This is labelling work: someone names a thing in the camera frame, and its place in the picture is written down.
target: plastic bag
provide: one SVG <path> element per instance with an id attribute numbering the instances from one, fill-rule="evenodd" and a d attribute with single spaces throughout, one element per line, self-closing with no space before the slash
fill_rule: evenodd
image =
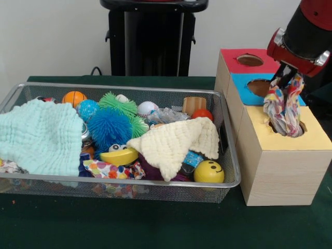
<path id="1" fill-rule="evenodd" d="M 168 107 L 164 109 L 154 110 L 147 116 L 147 122 L 149 125 L 156 125 L 158 123 L 173 123 L 176 121 L 188 120 L 191 117 L 180 112 L 176 112 Z"/>

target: blue ball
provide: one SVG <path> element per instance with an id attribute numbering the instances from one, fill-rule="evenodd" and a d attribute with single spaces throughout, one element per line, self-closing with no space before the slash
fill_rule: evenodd
<path id="1" fill-rule="evenodd" d="M 88 123 L 89 120 L 99 110 L 98 103 L 93 100 L 84 100 L 76 107 L 77 113 L 83 119 L 84 122 Z"/>
<path id="2" fill-rule="evenodd" d="M 126 144 L 133 134 L 129 118 L 110 107 L 95 113 L 88 122 L 88 130 L 98 153 L 108 152 L 113 144 Z"/>

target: black cable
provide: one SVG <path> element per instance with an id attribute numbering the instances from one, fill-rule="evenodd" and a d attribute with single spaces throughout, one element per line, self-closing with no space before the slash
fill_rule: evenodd
<path id="1" fill-rule="evenodd" d="M 99 75 L 103 75 L 103 74 L 102 74 L 102 71 L 101 71 L 100 68 L 97 67 L 97 66 L 95 66 L 95 67 L 93 68 L 93 70 L 91 71 L 91 74 L 90 74 L 90 75 L 93 75 L 93 74 L 94 74 L 94 71 L 96 71 L 96 70 L 98 70 Z"/>

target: wire mesh basket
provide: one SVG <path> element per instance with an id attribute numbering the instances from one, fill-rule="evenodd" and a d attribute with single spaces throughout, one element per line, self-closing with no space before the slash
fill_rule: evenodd
<path id="1" fill-rule="evenodd" d="M 0 105 L 0 114 L 9 112 L 14 106 L 21 106 L 38 96 L 61 100 L 70 91 L 80 91 L 89 99 L 95 101 L 111 91 L 115 95 L 123 94 L 136 101 L 136 103 L 152 101 L 160 108 L 182 106 L 183 99 L 188 96 L 206 98 L 207 108 L 214 116 L 214 124 L 220 135 L 219 158 L 216 161 L 225 171 L 224 183 L 164 182 L 0 173 L 0 192 L 25 195 L 220 203 L 229 189 L 240 183 L 241 174 L 226 100 L 219 92 L 27 82 L 19 84 L 11 90 Z"/>

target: round hole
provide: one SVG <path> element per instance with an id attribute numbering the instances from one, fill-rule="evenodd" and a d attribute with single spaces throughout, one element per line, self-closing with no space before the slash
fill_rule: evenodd
<path id="1" fill-rule="evenodd" d="M 247 86 L 257 96 L 265 98 L 270 89 L 270 80 L 255 79 L 250 81 Z"/>
<path id="2" fill-rule="evenodd" d="M 245 66 L 262 66 L 264 64 L 264 61 L 260 57 L 248 53 L 237 57 L 237 61 Z"/>
<path id="3" fill-rule="evenodd" d="M 273 126 L 273 124 L 272 124 L 271 121 L 269 122 L 269 126 L 272 128 L 272 130 L 273 130 L 274 133 L 278 133 L 278 132 L 276 131 L 276 129 L 274 128 L 274 126 Z M 300 127 L 301 127 L 301 129 L 302 129 L 302 135 L 303 135 L 305 132 L 308 131 L 308 130 L 307 130 L 307 127 L 306 127 L 306 125 L 305 125 L 305 123 L 303 123 L 302 121 L 300 121 Z"/>

